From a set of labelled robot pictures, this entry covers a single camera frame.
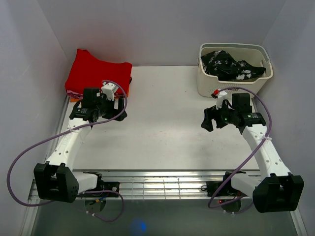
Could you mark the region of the black white tie-dye trousers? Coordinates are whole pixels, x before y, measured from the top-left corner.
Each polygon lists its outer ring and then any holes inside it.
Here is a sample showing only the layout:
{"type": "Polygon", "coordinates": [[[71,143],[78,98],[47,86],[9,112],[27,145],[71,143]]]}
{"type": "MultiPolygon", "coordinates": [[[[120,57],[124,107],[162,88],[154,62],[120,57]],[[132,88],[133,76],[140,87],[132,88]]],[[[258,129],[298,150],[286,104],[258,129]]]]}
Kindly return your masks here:
{"type": "Polygon", "coordinates": [[[245,60],[236,61],[226,51],[213,51],[201,57],[204,72],[217,76],[220,81],[246,81],[256,79],[266,72],[262,66],[252,66],[245,60]]]}

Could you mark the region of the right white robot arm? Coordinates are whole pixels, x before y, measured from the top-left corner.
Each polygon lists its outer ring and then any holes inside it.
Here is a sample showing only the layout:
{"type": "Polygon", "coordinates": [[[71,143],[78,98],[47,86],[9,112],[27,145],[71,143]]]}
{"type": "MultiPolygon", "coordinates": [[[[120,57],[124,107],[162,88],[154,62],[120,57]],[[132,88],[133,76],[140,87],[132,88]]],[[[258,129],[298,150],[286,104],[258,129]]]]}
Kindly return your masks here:
{"type": "Polygon", "coordinates": [[[252,94],[244,89],[243,93],[234,93],[229,102],[225,89],[217,89],[211,95],[217,100],[215,106],[204,110],[202,128],[212,132],[213,121],[216,128],[234,125],[252,150],[233,172],[225,174],[223,182],[210,194],[208,208],[214,208],[212,201],[223,190],[227,195],[239,192],[250,197],[260,213],[295,211],[304,181],[289,170],[276,151],[269,136],[272,118],[265,121],[260,113],[252,112],[252,94]]]}

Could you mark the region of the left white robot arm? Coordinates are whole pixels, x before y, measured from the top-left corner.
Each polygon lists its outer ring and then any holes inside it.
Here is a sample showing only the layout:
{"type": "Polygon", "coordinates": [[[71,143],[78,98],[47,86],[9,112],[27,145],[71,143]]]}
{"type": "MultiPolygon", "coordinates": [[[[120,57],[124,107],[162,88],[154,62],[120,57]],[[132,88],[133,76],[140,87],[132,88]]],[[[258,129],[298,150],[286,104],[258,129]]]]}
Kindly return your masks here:
{"type": "Polygon", "coordinates": [[[44,164],[36,164],[34,177],[38,195],[43,200],[72,203],[79,194],[93,196],[104,192],[101,176],[95,172],[74,173],[73,165],[80,146],[99,118],[122,121],[127,117],[124,99],[115,101],[118,86],[103,83],[101,88],[85,88],[83,97],[73,105],[66,134],[44,164]]]}

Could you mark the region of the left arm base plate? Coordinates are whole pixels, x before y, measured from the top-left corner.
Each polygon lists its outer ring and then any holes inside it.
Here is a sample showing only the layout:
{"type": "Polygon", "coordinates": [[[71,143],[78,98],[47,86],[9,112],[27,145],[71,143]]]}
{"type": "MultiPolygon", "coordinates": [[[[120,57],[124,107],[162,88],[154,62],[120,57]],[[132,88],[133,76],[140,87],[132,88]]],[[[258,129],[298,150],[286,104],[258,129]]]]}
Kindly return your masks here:
{"type": "MultiPolygon", "coordinates": [[[[120,189],[120,183],[118,181],[98,181],[96,188],[88,190],[88,191],[116,191],[119,192],[120,189]]],[[[113,193],[85,193],[85,194],[79,194],[79,197],[92,197],[92,198],[102,198],[102,197],[117,197],[116,194],[113,193]]]]}

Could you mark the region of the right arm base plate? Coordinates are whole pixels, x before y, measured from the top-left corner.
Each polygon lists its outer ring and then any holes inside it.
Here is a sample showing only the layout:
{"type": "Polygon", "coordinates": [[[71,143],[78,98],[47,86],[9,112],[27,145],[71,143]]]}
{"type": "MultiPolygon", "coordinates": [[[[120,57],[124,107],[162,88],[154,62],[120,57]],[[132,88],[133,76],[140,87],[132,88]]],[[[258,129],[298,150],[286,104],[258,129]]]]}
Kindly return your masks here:
{"type": "MultiPolygon", "coordinates": [[[[223,181],[207,181],[205,185],[200,187],[200,190],[207,192],[207,196],[211,197],[222,183],[223,181]]],[[[240,192],[239,190],[232,188],[231,183],[229,182],[218,192],[217,197],[221,196],[236,198],[245,196],[245,194],[240,192]]]]}

